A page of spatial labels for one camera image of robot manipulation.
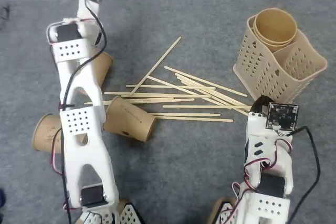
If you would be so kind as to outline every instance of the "plastic basket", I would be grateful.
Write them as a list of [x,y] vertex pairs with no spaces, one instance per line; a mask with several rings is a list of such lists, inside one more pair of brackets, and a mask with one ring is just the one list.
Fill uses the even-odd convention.
[[279,103],[292,103],[328,63],[300,30],[293,43],[272,53],[254,35],[254,18],[247,20],[233,70],[254,100],[263,94]]

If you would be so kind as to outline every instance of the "brown paper cup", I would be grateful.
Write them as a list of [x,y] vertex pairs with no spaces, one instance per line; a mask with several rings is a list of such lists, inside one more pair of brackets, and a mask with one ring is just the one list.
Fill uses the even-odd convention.
[[267,42],[262,41],[262,39],[258,36],[258,34],[256,32],[255,32],[255,35],[260,40],[261,43],[263,43],[266,47],[268,47],[268,49],[271,52],[278,51],[278,50],[284,48],[285,46],[287,46],[289,44],[289,42],[287,42],[287,43],[282,44],[282,45],[272,45],[272,44],[269,44]]
[[106,52],[102,52],[100,56],[92,61],[93,74],[97,80],[97,84],[101,87],[105,81],[107,72],[113,63],[113,58]]
[[146,142],[155,117],[121,97],[112,100],[106,111],[104,130]]
[[[51,153],[52,140],[55,134],[55,152],[61,153],[61,119],[59,115],[46,114],[37,123],[33,134],[33,148],[38,151]],[[87,138],[79,135],[79,141],[84,143]]]
[[253,28],[261,42],[272,46],[289,44],[298,30],[295,19],[278,8],[264,9],[258,13]]

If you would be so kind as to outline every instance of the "circuit board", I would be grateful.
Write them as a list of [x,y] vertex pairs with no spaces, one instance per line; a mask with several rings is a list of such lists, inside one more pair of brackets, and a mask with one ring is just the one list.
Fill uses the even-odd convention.
[[270,102],[268,105],[266,129],[293,131],[296,127],[298,113],[298,105]]

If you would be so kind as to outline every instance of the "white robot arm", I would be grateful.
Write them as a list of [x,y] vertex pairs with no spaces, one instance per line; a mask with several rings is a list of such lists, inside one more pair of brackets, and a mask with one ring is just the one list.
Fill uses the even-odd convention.
[[[63,176],[66,176],[69,200],[75,208],[107,215],[105,219],[109,223],[117,223],[119,194],[111,158],[102,139],[106,114],[91,65],[91,60],[104,50],[104,47],[97,48],[101,33],[106,40],[97,18],[100,1],[79,0],[77,17],[51,24],[47,28],[47,38],[52,46],[61,84]],[[85,90],[93,106],[74,108],[80,89]],[[83,135],[87,136],[87,144],[79,141],[79,136]],[[84,165],[93,167],[101,178],[101,184],[83,188],[80,176]]]
[[298,106],[269,104],[268,116],[262,113],[261,97],[248,115],[244,155],[244,182],[237,200],[223,201],[212,224],[285,224],[293,190],[290,131],[282,130],[279,120],[289,130],[295,129]]

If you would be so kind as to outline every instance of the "pile of chopsticks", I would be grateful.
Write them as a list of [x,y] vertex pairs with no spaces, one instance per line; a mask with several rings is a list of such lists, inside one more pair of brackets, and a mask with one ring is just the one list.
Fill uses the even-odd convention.
[[[190,102],[195,99],[203,99],[212,105],[163,105],[163,108],[189,108],[189,109],[234,109],[235,111],[248,115],[250,106],[247,106],[223,93],[218,92],[216,89],[221,89],[242,97],[247,97],[246,94],[236,90],[212,83],[210,81],[192,76],[191,74],[176,70],[174,68],[164,66],[166,70],[175,73],[177,79],[181,82],[181,86],[171,84],[169,82],[160,80],[150,76],[155,68],[161,61],[169,54],[169,52],[180,41],[179,37],[165,54],[157,61],[151,70],[143,77],[143,79],[136,85],[126,85],[127,88],[133,88],[131,92],[105,92],[109,95],[120,95],[127,98],[127,101],[132,104],[145,104],[145,103],[175,103],[175,102]],[[143,84],[145,80],[152,80],[160,85],[146,85]],[[185,94],[172,94],[172,93],[140,93],[137,92],[139,88],[153,88],[153,89],[177,89]],[[104,101],[104,105],[109,105],[112,100]],[[190,121],[212,121],[212,122],[233,122],[232,119],[219,119],[208,118],[208,116],[220,116],[217,113],[151,113],[158,119],[171,119],[171,120],[190,120]]]

